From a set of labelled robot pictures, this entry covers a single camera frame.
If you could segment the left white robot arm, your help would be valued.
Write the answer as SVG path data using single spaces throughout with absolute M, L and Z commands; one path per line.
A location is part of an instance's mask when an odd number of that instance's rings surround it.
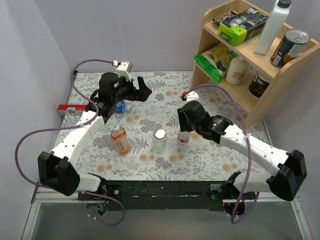
M 70 130 L 64 140 L 50 152 L 42 152 L 37 159 L 39 180 L 42 185 L 65 196 L 75 192 L 89 191 L 95 200 L 106 196 L 102 178 L 93 173 L 79 174 L 75 165 L 92 137 L 107 123 L 116 111 L 118 102 L 145 102 L 152 94 L 143 77 L 137 78 L 138 87 L 133 80 L 126 80 L 116 73 L 101 75 L 99 87 L 90 96 L 77 125 Z

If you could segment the clear jar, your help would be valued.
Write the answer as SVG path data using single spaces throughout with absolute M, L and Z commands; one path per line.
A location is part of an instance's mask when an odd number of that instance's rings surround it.
M 157 138 L 155 134 L 152 135 L 152 147 L 156 154 L 162 154 L 167 147 L 167 135 L 162 138 Z

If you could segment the silver jar lid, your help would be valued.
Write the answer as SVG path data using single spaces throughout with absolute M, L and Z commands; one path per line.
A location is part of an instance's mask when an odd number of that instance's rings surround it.
M 153 137 L 157 140 L 163 140 L 166 137 L 166 131 L 164 129 L 157 129 L 154 131 Z

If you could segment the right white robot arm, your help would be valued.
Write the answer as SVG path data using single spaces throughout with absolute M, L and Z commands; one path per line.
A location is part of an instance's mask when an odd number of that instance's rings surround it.
M 197 132 L 204 139 L 233 149 L 265 169 L 255 176 L 235 172 L 219 187 L 217 194 L 237 199 L 244 193 L 273 193 L 285 201 L 292 201 L 307 177 L 305 156 L 299 150 L 278 149 L 244 132 L 231 120 L 210 116 L 198 101 L 190 101 L 177 110 L 180 130 Z

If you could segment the red label water bottle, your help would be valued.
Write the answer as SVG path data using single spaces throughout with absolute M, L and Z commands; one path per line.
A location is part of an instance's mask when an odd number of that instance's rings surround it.
M 186 144 L 189 142 L 191 135 L 192 135 L 191 131 L 179 131 L 177 135 L 177 139 L 181 144 Z

